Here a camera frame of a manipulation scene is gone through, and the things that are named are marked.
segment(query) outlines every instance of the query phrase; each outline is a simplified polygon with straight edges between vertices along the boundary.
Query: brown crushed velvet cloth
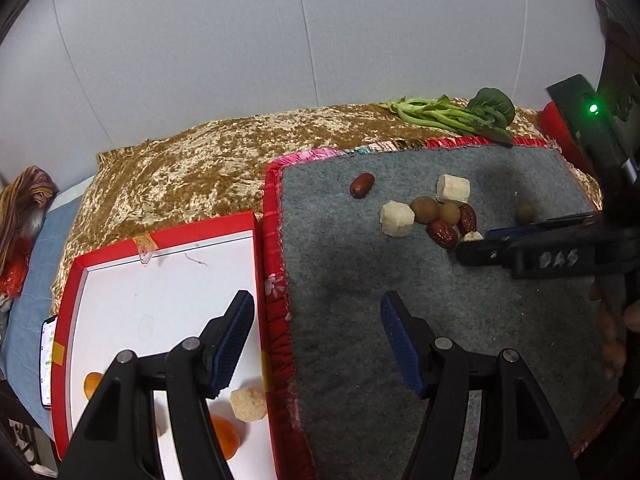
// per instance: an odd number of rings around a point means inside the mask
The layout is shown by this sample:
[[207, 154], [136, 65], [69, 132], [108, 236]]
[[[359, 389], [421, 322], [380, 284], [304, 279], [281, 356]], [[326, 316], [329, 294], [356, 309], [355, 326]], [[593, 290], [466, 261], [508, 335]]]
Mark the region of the brown crushed velvet cloth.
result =
[[[543, 137], [537, 113], [516, 109], [510, 130]], [[322, 146], [356, 148], [380, 140], [419, 140], [455, 134], [414, 126], [376, 104], [309, 108], [243, 119], [212, 121], [174, 137], [98, 155], [98, 173], [86, 190], [69, 233], [56, 279], [58, 312], [73, 259], [119, 240], [236, 211], [262, 211], [267, 164], [286, 153]], [[594, 200], [590, 177], [576, 177]]]

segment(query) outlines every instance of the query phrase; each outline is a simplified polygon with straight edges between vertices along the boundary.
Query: blue fabric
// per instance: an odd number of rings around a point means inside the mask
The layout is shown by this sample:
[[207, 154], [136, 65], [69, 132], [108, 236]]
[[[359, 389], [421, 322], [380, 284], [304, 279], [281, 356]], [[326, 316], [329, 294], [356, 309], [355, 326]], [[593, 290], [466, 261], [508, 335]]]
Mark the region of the blue fabric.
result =
[[49, 437], [52, 437], [50, 413], [40, 401], [40, 330], [49, 317], [50, 286], [80, 200], [77, 198], [47, 214], [31, 253], [22, 295], [14, 301], [0, 348], [0, 368], [20, 402]]

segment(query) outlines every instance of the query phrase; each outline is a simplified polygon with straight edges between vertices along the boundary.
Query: gray felt fabric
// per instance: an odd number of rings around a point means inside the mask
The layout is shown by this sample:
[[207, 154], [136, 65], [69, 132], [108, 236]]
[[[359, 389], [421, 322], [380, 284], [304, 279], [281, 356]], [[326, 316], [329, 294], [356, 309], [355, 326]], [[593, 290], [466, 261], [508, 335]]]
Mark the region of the gray felt fabric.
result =
[[[363, 200], [349, 194], [363, 171]], [[462, 267], [415, 224], [380, 230], [380, 207], [435, 193], [443, 173], [471, 181], [478, 227], [513, 225], [514, 194], [541, 218], [590, 210], [560, 155], [500, 146], [359, 154], [289, 166], [282, 179], [282, 243], [302, 425], [321, 480], [400, 478], [426, 403], [402, 384], [380, 323], [396, 290], [436, 335], [470, 351], [523, 356], [571, 441], [615, 391], [600, 370], [589, 278], [512, 281], [500, 267]], [[470, 398], [457, 478], [468, 478], [479, 396]]]

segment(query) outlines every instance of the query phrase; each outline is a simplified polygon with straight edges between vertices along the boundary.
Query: phone screen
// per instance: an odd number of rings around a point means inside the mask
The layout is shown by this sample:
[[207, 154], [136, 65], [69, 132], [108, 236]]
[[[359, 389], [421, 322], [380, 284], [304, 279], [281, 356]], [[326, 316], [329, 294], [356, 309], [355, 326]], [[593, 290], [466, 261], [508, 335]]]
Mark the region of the phone screen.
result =
[[45, 409], [51, 409], [51, 355], [56, 334], [56, 319], [50, 317], [42, 324], [40, 333], [40, 399]]

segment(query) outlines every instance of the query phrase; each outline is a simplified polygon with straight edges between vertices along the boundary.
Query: silver screw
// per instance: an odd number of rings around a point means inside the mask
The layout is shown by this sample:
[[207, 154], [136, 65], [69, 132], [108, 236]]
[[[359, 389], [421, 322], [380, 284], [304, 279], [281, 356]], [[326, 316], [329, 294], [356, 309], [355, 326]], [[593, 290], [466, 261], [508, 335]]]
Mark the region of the silver screw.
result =
[[435, 344], [436, 348], [439, 348], [440, 350], [449, 350], [449, 348], [453, 346], [451, 339], [449, 339], [448, 337], [436, 338]]
[[128, 363], [133, 359], [133, 352], [131, 350], [123, 350], [116, 355], [116, 361], [120, 364]]
[[200, 340], [197, 337], [188, 337], [182, 342], [182, 348], [185, 350], [195, 350], [200, 346]]
[[512, 350], [511, 348], [507, 348], [506, 350], [504, 350], [502, 352], [502, 357], [504, 357], [504, 360], [507, 361], [508, 363], [514, 363], [520, 358], [518, 353], [515, 350]]

